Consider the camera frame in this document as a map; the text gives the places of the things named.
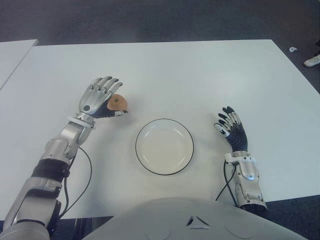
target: plate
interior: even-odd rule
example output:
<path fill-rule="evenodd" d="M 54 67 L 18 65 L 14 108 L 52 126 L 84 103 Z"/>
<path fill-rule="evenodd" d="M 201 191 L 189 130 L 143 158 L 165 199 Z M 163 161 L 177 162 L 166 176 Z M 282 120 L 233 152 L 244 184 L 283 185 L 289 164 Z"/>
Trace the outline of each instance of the plate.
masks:
<path fill-rule="evenodd" d="M 188 165 L 194 153 L 194 142 L 181 123 L 162 118 L 142 128 L 135 141 L 135 152 L 150 172 L 171 175 Z"/>

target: shoe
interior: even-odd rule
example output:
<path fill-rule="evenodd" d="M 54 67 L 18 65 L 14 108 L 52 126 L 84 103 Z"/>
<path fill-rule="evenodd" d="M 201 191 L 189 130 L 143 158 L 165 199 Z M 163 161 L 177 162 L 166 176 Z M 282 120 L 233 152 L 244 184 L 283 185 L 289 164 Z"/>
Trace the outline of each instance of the shoe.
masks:
<path fill-rule="evenodd" d="M 303 63 L 306 67 L 313 67 L 314 65 L 320 64 L 320 54 L 308 59 Z"/>

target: floor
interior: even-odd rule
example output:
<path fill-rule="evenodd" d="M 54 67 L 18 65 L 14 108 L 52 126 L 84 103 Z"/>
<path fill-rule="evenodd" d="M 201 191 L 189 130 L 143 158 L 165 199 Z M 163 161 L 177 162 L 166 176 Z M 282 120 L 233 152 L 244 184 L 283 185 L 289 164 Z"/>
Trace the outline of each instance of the floor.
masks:
<path fill-rule="evenodd" d="M 27 39 L 39 45 L 272 39 L 320 93 L 319 65 L 303 66 L 319 51 L 318 0 L 1 0 L 0 42 Z M 271 221 L 319 239 L 319 196 L 268 207 Z M 90 221 L 81 222 L 84 235 Z M 62 220 L 52 239 L 72 239 L 74 225 Z"/>

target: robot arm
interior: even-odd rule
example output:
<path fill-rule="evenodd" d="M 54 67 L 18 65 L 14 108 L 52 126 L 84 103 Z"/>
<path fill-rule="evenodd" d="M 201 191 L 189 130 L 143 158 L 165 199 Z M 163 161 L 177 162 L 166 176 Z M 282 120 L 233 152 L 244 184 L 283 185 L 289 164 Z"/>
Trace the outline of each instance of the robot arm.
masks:
<path fill-rule="evenodd" d="M 236 167 L 234 182 L 235 195 L 239 208 L 249 212 L 267 210 L 267 205 L 259 187 L 259 172 L 255 167 L 256 159 L 248 153 L 248 140 L 241 120 L 231 108 L 222 109 L 226 115 L 219 113 L 222 119 L 214 127 L 222 133 L 232 147 L 232 153 L 225 155 L 227 164 Z"/>
<path fill-rule="evenodd" d="M 107 76 L 95 79 L 88 86 L 80 100 L 79 112 L 75 117 L 69 117 L 69 123 L 61 133 L 45 146 L 44 154 L 5 218 L 0 240 L 49 239 L 59 219 L 61 203 L 57 197 L 62 181 L 70 174 L 69 165 L 78 147 L 94 129 L 94 118 L 120 116 L 127 112 L 107 108 L 108 101 L 122 85 L 116 83 L 118 81 Z"/>

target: black cable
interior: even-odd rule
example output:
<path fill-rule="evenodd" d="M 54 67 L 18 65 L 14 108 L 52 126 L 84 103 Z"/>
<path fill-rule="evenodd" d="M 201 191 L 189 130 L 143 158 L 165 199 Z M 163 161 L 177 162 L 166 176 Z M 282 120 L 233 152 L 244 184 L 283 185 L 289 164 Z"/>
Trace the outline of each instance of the black cable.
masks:
<path fill-rule="evenodd" d="M 235 175 L 235 173 L 236 173 L 236 165 L 234 165 L 233 163 L 232 163 L 232 166 L 233 166 L 233 172 L 232 172 L 232 175 L 231 175 L 231 177 L 230 177 L 230 179 L 229 179 L 229 181 L 224 185 L 224 187 L 221 189 L 221 191 L 219 192 L 219 194 L 218 194 L 218 196 L 216 197 L 216 201 L 218 200 L 218 198 L 220 197 L 220 195 L 223 193 L 223 191 L 225 190 L 225 188 L 227 187 L 227 184 L 229 184 L 230 183 L 230 181 L 232 180 L 232 178 L 234 177 L 234 175 Z M 225 168 L 226 167 L 226 161 L 224 161 L 224 164 L 223 164 L 223 168 Z"/>
<path fill-rule="evenodd" d="M 75 153 L 74 157 L 72 158 L 71 163 L 67 168 L 68 171 L 70 170 L 72 164 L 74 164 L 76 156 L 77 156 L 77 153 Z M 65 207 L 64 207 L 64 210 L 62 211 L 62 213 L 59 215 L 59 219 L 62 218 L 63 215 L 65 215 L 66 210 L 69 206 L 69 195 L 68 195 L 68 190 L 67 190 L 67 177 L 65 177 L 63 179 L 63 188 L 64 188 L 64 194 L 65 194 Z"/>
<path fill-rule="evenodd" d="M 235 196 L 234 196 L 234 194 L 233 194 L 232 191 L 231 191 L 231 188 L 230 188 L 230 186 L 229 186 L 229 182 L 227 181 L 226 164 L 227 164 L 227 162 L 224 161 L 224 164 L 223 164 L 223 175 L 224 175 L 225 184 L 226 184 L 226 186 L 227 186 L 228 189 L 229 189 L 229 192 L 230 192 L 230 194 L 231 194 L 231 197 L 232 197 L 232 200 L 233 200 L 233 202 L 234 202 L 234 205 L 235 205 L 236 207 L 238 207 L 238 204 L 237 204 L 237 202 L 236 202 Z"/>
<path fill-rule="evenodd" d="M 76 202 L 82 197 L 82 195 L 85 193 L 85 191 L 87 190 L 90 182 L 91 182 L 91 177 L 92 177 L 92 163 L 91 163 L 91 159 L 89 157 L 89 155 L 86 153 L 85 150 L 83 150 L 81 147 L 78 147 L 85 155 L 86 157 L 88 158 L 89 160 L 89 163 L 90 163 L 90 177 L 89 177 L 89 181 L 87 183 L 87 185 L 85 186 L 85 189 L 82 191 L 82 193 L 80 194 L 80 196 L 71 204 L 71 206 L 69 208 L 65 208 L 65 210 L 59 215 L 59 219 L 65 215 L 75 204 Z"/>

